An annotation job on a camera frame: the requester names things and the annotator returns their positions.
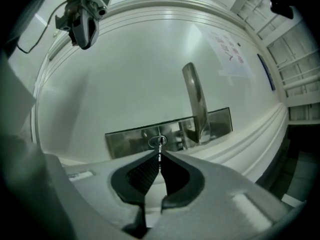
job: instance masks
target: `ceiling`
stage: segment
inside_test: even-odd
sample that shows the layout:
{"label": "ceiling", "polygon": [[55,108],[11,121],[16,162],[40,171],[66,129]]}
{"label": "ceiling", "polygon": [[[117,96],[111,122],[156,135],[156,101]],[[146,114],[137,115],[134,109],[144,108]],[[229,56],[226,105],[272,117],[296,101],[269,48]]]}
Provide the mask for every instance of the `ceiling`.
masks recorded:
{"label": "ceiling", "polygon": [[236,13],[262,39],[272,55],[283,83],[317,77],[316,81],[286,91],[290,124],[320,124],[320,56],[318,44],[303,18],[276,15],[270,0],[212,0]]}

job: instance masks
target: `paper sign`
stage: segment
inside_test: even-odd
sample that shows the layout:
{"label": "paper sign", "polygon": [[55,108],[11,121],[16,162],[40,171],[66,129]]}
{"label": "paper sign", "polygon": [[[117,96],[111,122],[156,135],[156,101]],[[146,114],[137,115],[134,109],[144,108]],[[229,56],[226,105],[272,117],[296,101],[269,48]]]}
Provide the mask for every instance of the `paper sign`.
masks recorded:
{"label": "paper sign", "polygon": [[253,77],[247,59],[241,52],[241,47],[230,34],[212,26],[198,26],[208,43],[216,53],[222,69],[220,75],[226,77]]}

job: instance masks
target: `metal door handle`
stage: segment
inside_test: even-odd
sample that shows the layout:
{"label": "metal door handle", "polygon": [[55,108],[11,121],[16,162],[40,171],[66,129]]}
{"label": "metal door handle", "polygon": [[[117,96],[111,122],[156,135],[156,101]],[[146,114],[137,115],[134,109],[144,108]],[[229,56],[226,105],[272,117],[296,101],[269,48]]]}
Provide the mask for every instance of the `metal door handle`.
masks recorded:
{"label": "metal door handle", "polygon": [[186,130],[186,135],[195,143],[204,145],[210,142],[211,132],[204,92],[193,63],[185,65],[182,73],[189,94],[195,128],[195,131]]}

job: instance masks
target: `black cable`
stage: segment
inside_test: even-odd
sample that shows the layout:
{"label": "black cable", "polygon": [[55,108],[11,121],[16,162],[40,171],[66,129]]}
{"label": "black cable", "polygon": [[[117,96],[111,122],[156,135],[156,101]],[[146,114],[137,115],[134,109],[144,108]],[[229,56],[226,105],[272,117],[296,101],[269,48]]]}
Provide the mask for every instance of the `black cable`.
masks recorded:
{"label": "black cable", "polygon": [[52,16],[54,15],[54,13],[55,13],[61,6],[63,6],[64,4],[66,4],[66,3],[69,2],[69,1],[70,1],[70,0],[66,0],[66,1],[60,3],[60,4],[53,10],[53,12],[51,13],[51,15],[50,15],[50,17],[49,17],[48,22],[47,22],[47,24],[46,24],[46,26],[45,26],[42,34],[40,35],[40,37],[39,37],[39,39],[38,39],[38,41],[35,43],[34,46],[31,47],[31,49],[30,49],[29,51],[23,50],[23,49],[19,46],[19,44],[17,43],[16,46],[18,47],[18,49],[19,49],[21,52],[25,53],[25,54],[30,53],[30,52],[39,44],[41,38],[43,37],[43,35],[45,34],[45,32],[46,32],[46,30],[47,30],[47,28],[48,28],[48,26],[49,26],[49,23],[50,23],[50,21],[51,21]]}

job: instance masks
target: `silver lever handle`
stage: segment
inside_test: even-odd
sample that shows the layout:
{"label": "silver lever handle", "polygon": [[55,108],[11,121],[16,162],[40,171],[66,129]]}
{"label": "silver lever handle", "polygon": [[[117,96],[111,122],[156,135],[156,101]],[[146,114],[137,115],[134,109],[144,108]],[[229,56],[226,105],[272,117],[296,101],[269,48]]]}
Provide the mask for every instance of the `silver lever handle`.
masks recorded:
{"label": "silver lever handle", "polygon": [[193,63],[185,65],[182,73],[189,94],[195,127],[195,131],[186,130],[186,135],[195,143],[204,145],[210,142],[211,132],[204,92]]}

